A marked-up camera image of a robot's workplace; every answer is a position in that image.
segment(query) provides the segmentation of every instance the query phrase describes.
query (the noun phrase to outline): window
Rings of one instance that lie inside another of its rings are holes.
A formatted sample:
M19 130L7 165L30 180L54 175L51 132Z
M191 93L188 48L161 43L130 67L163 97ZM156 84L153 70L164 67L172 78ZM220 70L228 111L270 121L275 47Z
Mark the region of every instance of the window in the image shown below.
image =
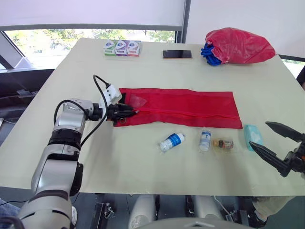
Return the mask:
M5 67L0 63L0 70L5 69Z
M52 67L57 67L79 38L172 43L175 40L175 31L42 29L5 32L34 66Z
M282 59L282 61L295 78L298 77L301 70L305 67L305 62L302 61L293 61L286 59Z

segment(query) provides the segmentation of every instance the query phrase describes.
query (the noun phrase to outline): blue label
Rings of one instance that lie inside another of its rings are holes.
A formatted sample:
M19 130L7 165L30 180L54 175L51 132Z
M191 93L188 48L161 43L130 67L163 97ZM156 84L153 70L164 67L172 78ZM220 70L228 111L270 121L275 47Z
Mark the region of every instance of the blue label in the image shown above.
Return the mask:
M201 133L202 135L209 135L209 136L211 136L211 133L210 133L210 131L202 131L202 133Z
M181 139L177 134L170 135L168 139L172 142L173 147L181 143Z

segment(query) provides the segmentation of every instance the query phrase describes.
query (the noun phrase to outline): small bottle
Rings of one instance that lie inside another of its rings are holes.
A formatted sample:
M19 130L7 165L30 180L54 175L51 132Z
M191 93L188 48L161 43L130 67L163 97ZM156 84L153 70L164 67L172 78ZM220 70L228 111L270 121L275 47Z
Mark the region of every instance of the small bottle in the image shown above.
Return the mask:
M211 132L204 128L201 132L199 148L201 151L208 151L211 143Z
M179 145L181 142L185 141L185 135L182 133L172 134L165 141L159 143L160 149L162 152L173 148L174 146Z
M217 140L213 140L213 146L217 146L222 149L232 149L234 143L233 140L217 139Z

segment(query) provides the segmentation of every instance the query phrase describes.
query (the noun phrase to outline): metal bracket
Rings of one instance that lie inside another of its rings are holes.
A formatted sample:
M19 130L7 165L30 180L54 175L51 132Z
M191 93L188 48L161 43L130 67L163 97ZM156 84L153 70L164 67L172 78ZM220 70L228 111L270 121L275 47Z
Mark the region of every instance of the metal bracket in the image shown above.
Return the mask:
M97 203L90 229L106 229L107 221L112 217L114 217L114 211L110 203Z

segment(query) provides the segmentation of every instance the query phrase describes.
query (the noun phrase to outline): wall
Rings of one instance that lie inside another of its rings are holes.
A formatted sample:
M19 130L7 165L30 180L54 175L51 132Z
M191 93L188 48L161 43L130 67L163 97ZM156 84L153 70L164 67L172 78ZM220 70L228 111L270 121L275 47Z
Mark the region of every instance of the wall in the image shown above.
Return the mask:
M186 43L234 27L268 39L278 54L305 57L305 0L191 0Z

